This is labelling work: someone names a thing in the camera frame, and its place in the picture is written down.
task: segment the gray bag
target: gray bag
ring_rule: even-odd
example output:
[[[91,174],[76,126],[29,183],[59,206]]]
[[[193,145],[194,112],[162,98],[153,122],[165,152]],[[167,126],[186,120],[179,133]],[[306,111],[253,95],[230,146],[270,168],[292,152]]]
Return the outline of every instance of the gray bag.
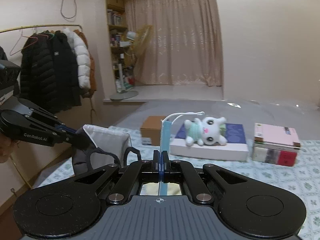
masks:
[[[110,163],[124,167],[129,152],[135,153],[138,160],[141,160],[140,151],[132,147],[130,135],[125,132],[86,124],[76,133],[88,136],[92,144],[85,151],[74,151],[72,165],[75,175]]]

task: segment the plush bunny toy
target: plush bunny toy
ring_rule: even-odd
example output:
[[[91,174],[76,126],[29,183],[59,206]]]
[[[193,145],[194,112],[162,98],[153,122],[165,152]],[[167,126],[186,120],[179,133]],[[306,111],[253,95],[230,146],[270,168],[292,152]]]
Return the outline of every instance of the plush bunny toy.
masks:
[[[202,146],[213,145],[218,142],[220,145],[226,145],[227,139],[220,135],[220,125],[226,123],[226,119],[206,117],[202,121],[195,118],[194,121],[185,120],[186,145],[192,146],[194,142]]]

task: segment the curtain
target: curtain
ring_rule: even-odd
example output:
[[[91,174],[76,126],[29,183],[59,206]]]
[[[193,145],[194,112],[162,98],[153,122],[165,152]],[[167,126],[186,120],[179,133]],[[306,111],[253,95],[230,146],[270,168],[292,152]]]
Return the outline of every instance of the curtain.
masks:
[[[125,0],[128,28],[153,25],[134,69],[146,85],[222,85],[222,42],[216,0]]]

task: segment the clothes rack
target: clothes rack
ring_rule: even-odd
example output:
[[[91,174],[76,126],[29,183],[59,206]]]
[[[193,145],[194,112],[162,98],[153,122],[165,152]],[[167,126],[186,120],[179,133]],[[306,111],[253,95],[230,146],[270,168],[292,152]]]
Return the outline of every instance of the clothes rack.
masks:
[[[79,24],[46,24],[46,25],[30,25],[30,26],[21,26],[21,27],[17,27],[17,28],[11,28],[11,29],[6,29],[6,30],[2,30],[0,31],[0,33],[5,33],[5,32],[11,32],[11,31],[16,31],[16,30],[22,30],[22,29],[31,29],[31,28],[40,28],[40,27],[60,27],[60,26],[78,26],[81,29],[81,32],[83,32],[82,30],[82,26]]]

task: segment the brown jacket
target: brown jacket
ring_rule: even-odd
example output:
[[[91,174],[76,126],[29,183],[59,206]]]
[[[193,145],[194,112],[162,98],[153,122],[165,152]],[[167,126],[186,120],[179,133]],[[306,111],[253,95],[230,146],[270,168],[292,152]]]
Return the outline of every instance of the brown jacket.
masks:
[[[84,33],[82,33],[79,30],[74,30],[74,32],[84,41],[85,45],[88,48],[88,41],[86,39],[86,37],[84,36]],[[90,56],[90,89],[89,89],[89,94],[90,97],[92,97],[93,93],[97,90],[97,84],[96,84],[96,80],[94,77],[94,69],[95,69],[95,65],[94,65],[94,59],[91,55],[91,53],[89,52],[89,56]]]

